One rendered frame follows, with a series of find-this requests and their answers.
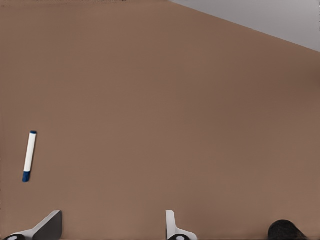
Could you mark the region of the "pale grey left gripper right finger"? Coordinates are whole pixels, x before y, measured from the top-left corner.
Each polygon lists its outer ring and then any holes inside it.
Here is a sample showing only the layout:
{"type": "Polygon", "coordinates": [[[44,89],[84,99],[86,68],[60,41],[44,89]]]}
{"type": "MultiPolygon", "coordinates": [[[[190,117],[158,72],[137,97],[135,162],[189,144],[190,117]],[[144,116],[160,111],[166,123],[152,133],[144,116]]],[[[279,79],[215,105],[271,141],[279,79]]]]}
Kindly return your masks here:
{"type": "Polygon", "coordinates": [[[177,227],[175,213],[173,210],[166,210],[165,217],[166,240],[198,240],[198,237],[193,232],[186,231],[177,227]]]}

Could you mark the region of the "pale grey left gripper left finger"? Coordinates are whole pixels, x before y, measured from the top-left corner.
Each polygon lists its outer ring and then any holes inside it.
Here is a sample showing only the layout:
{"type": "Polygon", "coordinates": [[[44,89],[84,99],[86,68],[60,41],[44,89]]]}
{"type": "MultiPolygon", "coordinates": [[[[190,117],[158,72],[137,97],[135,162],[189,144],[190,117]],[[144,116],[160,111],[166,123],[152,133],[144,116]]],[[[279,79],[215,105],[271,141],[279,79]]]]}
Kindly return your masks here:
{"type": "Polygon", "coordinates": [[[54,210],[35,227],[13,233],[3,240],[60,240],[63,234],[63,212],[54,210]]]}

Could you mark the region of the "white marker with blue cap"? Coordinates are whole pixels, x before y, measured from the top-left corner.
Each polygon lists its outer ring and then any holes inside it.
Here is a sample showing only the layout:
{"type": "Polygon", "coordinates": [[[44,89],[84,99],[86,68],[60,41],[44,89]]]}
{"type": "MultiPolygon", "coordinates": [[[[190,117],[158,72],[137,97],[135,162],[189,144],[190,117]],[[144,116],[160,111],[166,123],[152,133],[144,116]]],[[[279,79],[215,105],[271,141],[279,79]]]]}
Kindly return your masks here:
{"type": "Polygon", "coordinates": [[[29,133],[27,148],[26,148],[26,155],[24,161],[24,169],[23,169],[23,177],[22,182],[27,183],[30,180],[31,170],[32,170],[32,162],[36,144],[36,137],[37,132],[32,130],[29,133]]]}

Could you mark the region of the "black rounded cylinder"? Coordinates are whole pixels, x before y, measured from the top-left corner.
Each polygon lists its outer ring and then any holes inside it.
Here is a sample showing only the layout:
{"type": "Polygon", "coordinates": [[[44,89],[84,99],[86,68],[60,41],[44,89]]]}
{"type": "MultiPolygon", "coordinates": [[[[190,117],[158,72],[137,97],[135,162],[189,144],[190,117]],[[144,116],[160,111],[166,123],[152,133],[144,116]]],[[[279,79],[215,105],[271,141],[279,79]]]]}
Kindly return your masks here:
{"type": "Polygon", "coordinates": [[[281,219],[272,223],[267,233],[268,240],[309,240],[291,221],[281,219]]]}

